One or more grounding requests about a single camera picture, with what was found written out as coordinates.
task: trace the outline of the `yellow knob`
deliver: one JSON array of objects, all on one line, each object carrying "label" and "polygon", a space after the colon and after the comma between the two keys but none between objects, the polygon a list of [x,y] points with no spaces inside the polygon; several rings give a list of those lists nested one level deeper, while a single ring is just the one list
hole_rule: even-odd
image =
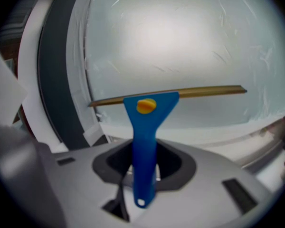
[{"label": "yellow knob", "polygon": [[137,102],[136,110],[140,114],[149,114],[156,108],[156,101],[153,99],[143,99]]}]

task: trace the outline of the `black rubber seal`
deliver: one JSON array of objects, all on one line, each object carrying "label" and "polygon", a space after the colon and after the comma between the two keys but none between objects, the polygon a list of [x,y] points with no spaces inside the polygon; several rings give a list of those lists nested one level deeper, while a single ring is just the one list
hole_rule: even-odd
[{"label": "black rubber seal", "polygon": [[122,218],[124,221],[130,222],[130,216],[127,212],[123,193],[123,186],[119,185],[116,198],[108,201],[103,206],[103,209],[119,218]]},{"label": "black rubber seal", "polygon": [[229,195],[232,197],[242,214],[248,213],[253,209],[257,202],[249,194],[249,192],[236,180],[230,179],[222,181],[223,186],[227,189]]},{"label": "black rubber seal", "polygon": [[75,1],[54,0],[43,27],[38,55],[38,83],[44,108],[55,133],[69,150],[89,147],[67,79],[67,30]]},{"label": "black rubber seal", "polygon": [[[194,159],[180,150],[157,141],[156,161],[161,180],[156,181],[156,191],[179,190],[194,176],[197,165]],[[98,155],[92,164],[94,172],[108,183],[132,186],[132,176],[126,175],[132,164],[132,142]]]}]

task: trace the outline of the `curved glass surface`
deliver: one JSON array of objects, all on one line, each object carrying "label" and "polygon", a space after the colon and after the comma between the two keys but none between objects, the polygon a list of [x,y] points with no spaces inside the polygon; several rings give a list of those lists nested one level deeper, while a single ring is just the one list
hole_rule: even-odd
[{"label": "curved glass surface", "polygon": [[[247,90],[181,99],[163,130],[240,124],[251,133],[285,116],[285,20],[271,0],[92,0],[85,41],[94,100],[201,86]],[[104,124],[131,126],[121,104],[97,111]]]}]

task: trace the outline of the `black slot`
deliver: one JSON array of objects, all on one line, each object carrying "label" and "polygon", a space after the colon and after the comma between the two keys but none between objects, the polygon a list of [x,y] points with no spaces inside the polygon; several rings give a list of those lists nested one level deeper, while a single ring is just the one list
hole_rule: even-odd
[{"label": "black slot", "polygon": [[107,202],[103,206],[103,209],[119,218],[122,218],[124,221],[130,222],[130,217],[124,203],[123,193],[123,186],[119,185],[116,198]]},{"label": "black slot", "polygon": [[93,147],[108,143],[105,135],[102,135],[94,144]]},{"label": "black slot", "polygon": [[[156,182],[156,191],[179,190],[191,180],[196,163],[188,154],[158,140],[156,161],[161,180]],[[125,144],[98,155],[92,164],[95,173],[108,183],[132,186],[132,176],[126,176],[132,164],[132,143]]]},{"label": "black slot", "polygon": [[58,165],[61,166],[61,165],[67,165],[67,164],[72,163],[74,161],[75,161],[74,158],[68,157],[68,158],[64,158],[64,159],[58,160],[57,163],[58,163]]},{"label": "black slot", "polygon": [[246,214],[257,205],[257,202],[236,179],[225,180],[222,183],[242,214]]}]

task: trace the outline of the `white surface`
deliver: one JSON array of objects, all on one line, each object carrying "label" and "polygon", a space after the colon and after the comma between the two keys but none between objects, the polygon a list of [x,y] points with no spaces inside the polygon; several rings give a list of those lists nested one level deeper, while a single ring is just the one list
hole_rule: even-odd
[{"label": "white surface", "polygon": [[[186,129],[164,129],[160,127],[156,133],[157,138],[175,141],[187,145],[200,145],[230,141],[260,130],[282,116],[274,116],[260,121],[253,121],[246,124],[216,128],[186,128]],[[129,139],[133,137],[132,126],[114,126],[100,122],[105,134],[117,138]]]},{"label": "white surface", "polygon": [[39,95],[37,54],[41,29],[53,0],[38,0],[24,28],[18,57],[18,80],[28,92],[22,106],[29,126],[39,142],[52,152],[68,151],[53,131]]},{"label": "white surface", "polygon": [[[86,61],[84,59],[84,37],[90,1],[76,0],[72,9],[66,39],[68,84],[79,121],[86,132],[98,125],[94,108],[88,107],[91,96],[86,80]],[[93,136],[88,136],[86,133],[84,137],[90,146],[98,140],[98,138],[94,140]]]},{"label": "white surface", "polygon": [[12,126],[17,111],[27,95],[0,54],[0,125]]},{"label": "white surface", "polygon": [[[181,99],[161,126],[174,141],[192,128],[285,115],[285,21],[271,0],[92,0],[85,41],[95,100],[195,86],[248,90]],[[104,124],[130,127],[123,105],[97,110]]]},{"label": "white surface", "polygon": [[278,191],[283,180],[281,174],[284,170],[285,150],[282,150],[267,166],[256,174],[256,178],[271,192]]},{"label": "white surface", "polygon": [[129,213],[131,219],[130,221],[133,223],[138,217],[140,217],[146,211],[146,209],[142,209],[136,206],[136,204],[134,203],[132,188],[124,187],[123,193],[124,193],[123,194],[124,203]]},{"label": "white surface", "polygon": [[84,132],[85,140],[90,146],[93,146],[94,143],[103,135],[103,131],[99,123],[94,124],[90,129]]},{"label": "white surface", "polygon": [[[104,134],[119,138],[132,138],[131,128],[112,127],[100,123]],[[246,130],[254,130],[249,126],[235,125],[232,127],[187,129],[186,131],[159,129],[156,137],[191,145],[225,156],[240,166],[251,163],[270,150],[280,140],[281,136],[266,131],[265,133],[249,134]]]}]

